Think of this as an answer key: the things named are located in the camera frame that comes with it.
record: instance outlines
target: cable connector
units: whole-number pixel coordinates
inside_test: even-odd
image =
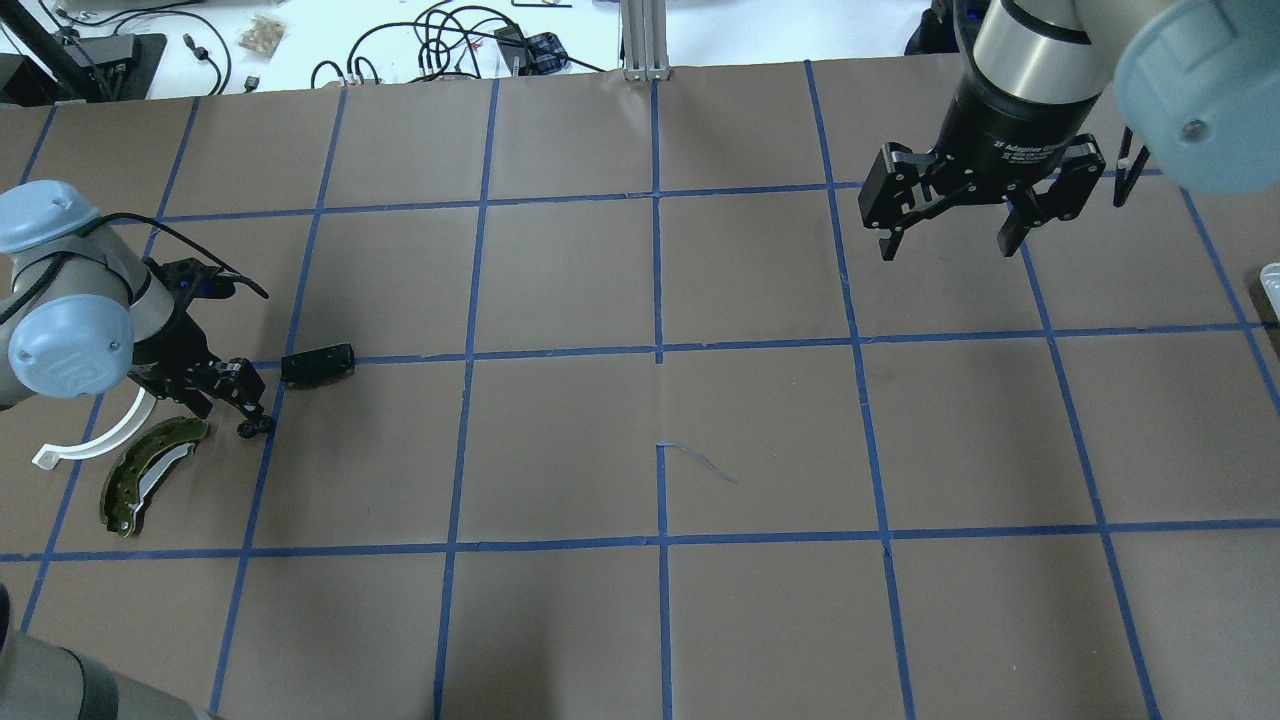
[[[191,38],[191,35],[186,32],[182,33],[182,42],[191,50],[191,54],[195,55],[197,60],[204,61],[209,59],[209,50],[205,50],[204,47],[197,47],[196,41]]]

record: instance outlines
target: white curved object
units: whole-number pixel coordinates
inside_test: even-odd
[[[133,437],[133,433],[138,432],[138,428],[142,427],[142,423],[147,421],[147,416],[151,415],[155,406],[156,397],[138,388],[138,396],[133,398],[133,406],[129,407],[129,411],[110,430],[82,445],[45,445],[31,461],[38,468],[52,470],[59,460],[88,460],[90,457],[110,452],[124,445],[127,439]]]
[[[1267,292],[1267,300],[1271,301],[1271,307],[1275,309],[1276,316],[1280,318],[1280,263],[1271,263],[1266,268],[1262,268],[1262,290]]]

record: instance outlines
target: robotic arm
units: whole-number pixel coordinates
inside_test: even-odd
[[[109,218],[61,182],[0,195],[0,252],[14,263],[14,293],[0,302],[0,410],[35,393],[101,393],[129,377],[198,418],[210,398],[229,402],[244,415],[242,437],[274,427],[253,365],[211,354],[187,313],[197,297],[230,297],[234,283],[266,297],[252,281],[216,259],[138,259]]]
[[[956,205],[1007,201],[1006,258],[1033,228],[1076,218],[1106,168],[1076,133],[1112,76],[1121,114],[1184,187],[1280,179],[1275,0],[992,0],[975,40],[956,35],[965,74],[933,150],[890,142],[859,193],[884,260]]]

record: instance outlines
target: white floor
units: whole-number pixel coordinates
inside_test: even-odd
[[[46,0],[50,8],[63,4],[69,12],[88,10],[106,17],[120,9],[164,4],[164,0]],[[561,0],[572,8],[515,8],[511,0],[453,0],[451,5],[488,5],[511,15],[526,35],[550,31],[566,51],[603,68],[618,67],[617,4],[607,0]],[[36,0],[22,0],[52,29],[52,22]],[[244,78],[261,78],[259,90],[307,87],[311,69],[324,59],[344,65],[352,42],[367,28],[385,22],[411,20],[430,0],[209,0],[182,8],[207,18],[227,37],[232,51],[232,78],[227,92],[241,92]],[[668,35],[673,65],[724,65],[873,58],[900,55],[919,22],[928,0],[668,0]],[[262,61],[236,46],[253,14],[265,13],[288,24],[284,41],[270,61]],[[224,65],[221,46],[201,23],[183,17],[151,17],[125,26],[125,32],[161,32],[169,49],[151,88],[151,97],[204,95],[214,70],[197,63],[182,44],[191,33]],[[82,35],[106,35],[82,28]],[[379,32],[361,45],[388,82],[417,77],[416,41],[412,29]],[[481,72],[498,73],[498,54],[492,42],[481,49]],[[13,44],[0,36],[0,53]],[[324,70],[321,81],[333,79]]]

